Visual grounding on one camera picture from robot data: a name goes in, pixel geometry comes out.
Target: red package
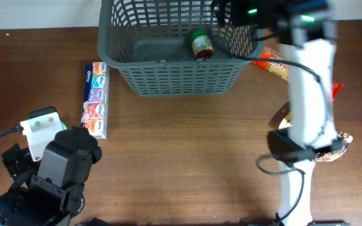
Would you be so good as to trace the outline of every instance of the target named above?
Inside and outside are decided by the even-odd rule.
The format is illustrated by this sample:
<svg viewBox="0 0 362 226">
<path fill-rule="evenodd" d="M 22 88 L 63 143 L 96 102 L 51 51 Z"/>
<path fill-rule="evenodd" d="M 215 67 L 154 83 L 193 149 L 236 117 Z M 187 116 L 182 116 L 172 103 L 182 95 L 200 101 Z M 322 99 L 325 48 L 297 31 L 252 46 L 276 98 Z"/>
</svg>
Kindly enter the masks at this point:
<svg viewBox="0 0 362 226">
<path fill-rule="evenodd" d="M 83 113 L 82 120 L 103 119 L 106 116 L 104 104 L 86 104 L 86 110 Z"/>
<path fill-rule="evenodd" d="M 332 83 L 332 96 L 335 97 L 339 93 L 339 91 L 344 87 L 344 84 L 341 84 L 337 81 L 333 81 Z"/>
</svg>

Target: green light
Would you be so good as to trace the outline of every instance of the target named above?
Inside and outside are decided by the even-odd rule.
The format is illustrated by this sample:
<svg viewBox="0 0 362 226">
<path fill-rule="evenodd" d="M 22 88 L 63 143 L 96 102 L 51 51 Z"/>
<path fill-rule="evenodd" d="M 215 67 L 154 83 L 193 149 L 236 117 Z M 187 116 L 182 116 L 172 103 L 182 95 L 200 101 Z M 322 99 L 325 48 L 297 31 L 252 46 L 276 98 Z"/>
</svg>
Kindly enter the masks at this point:
<svg viewBox="0 0 362 226">
<path fill-rule="evenodd" d="M 258 12 L 258 9 L 251 9 L 248 11 L 248 14 L 255 14 Z"/>
<path fill-rule="evenodd" d="M 306 15 L 301 15 L 301 19 L 306 22 L 315 22 L 315 18 Z"/>
</svg>

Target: black clamp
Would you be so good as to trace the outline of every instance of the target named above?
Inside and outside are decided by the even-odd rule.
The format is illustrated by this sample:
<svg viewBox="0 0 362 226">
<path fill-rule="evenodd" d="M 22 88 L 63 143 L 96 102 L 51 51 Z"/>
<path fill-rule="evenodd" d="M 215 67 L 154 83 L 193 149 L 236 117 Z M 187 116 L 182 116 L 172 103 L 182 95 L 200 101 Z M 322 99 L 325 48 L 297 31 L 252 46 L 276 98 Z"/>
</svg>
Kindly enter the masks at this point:
<svg viewBox="0 0 362 226">
<path fill-rule="evenodd" d="M 31 158 L 29 148 L 21 149 L 19 144 L 14 144 L 1 155 L 5 168 L 13 180 L 16 180 L 22 173 L 32 170 L 37 172 L 40 162 L 34 162 Z"/>
<path fill-rule="evenodd" d="M 343 140 L 335 139 L 332 145 L 320 149 L 313 147 L 302 148 L 294 143 L 288 136 L 288 128 L 268 133 L 269 150 L 276 160 L 284 162 L 288 167 L 303 160 L 314 160 L 317 153 L 329 153 L 342 149 Z"/>
</svg>

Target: wooden table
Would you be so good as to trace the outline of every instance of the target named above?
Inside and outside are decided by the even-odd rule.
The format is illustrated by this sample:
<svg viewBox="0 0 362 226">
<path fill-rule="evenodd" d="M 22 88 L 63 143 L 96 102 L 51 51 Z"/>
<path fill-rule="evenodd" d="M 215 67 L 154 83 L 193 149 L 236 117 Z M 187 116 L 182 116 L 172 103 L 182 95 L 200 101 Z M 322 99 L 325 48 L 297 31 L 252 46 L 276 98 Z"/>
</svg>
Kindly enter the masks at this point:
<svg viewBox="0 0 362 226">
<path fill-rule="evenodd" d="M 362 21 L 339 23 L 334 79 L 336 127 L 353 135 L 348 152 L 318 164 L 312 184 L 314 219 L 362 225 Z M 84 66 L 97 61 L 97 28 L 0 31 L 0 131 L 27 113 L 55 106 L 79 126 Z M 86 206 L 72 224 L 107 222 L 221 223 L 274 217 L 279 179 L 255 159 L 269 153 L 269 120 L 288 100 L 286 82 L 248 65 L 220 96 L 145 99 L 111 70 L 108 140 L 86 182 Z M 1 153 L 20 134 L 0 139 L 0 195 L 12 183 Z M 276 169 L 269 162 L 268 167 Z"/>
</svg>

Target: gray plastic basket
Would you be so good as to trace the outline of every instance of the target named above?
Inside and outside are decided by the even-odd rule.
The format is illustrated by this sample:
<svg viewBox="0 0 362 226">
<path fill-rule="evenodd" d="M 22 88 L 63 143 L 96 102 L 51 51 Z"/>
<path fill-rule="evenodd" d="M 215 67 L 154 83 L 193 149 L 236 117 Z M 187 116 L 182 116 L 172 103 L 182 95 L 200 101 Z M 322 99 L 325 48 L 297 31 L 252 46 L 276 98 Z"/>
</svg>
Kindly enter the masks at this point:
<svg viewBox="0 0 362 226">
<path fill-rule="evenodd" d="M 222 94 L 249 62 L 229 58 L 216 46 L 258 57 L 265 44 L 250 42 L 249 26 L 233 27 L 229 4 L 226 25 L 219 27 L 211 2 L 102 0 L 98 54 L 143 97 Z M 189 36 L 196 29 L 210 32 L 216 44 L 211 59 L 195 60 Z"/>
</svg>

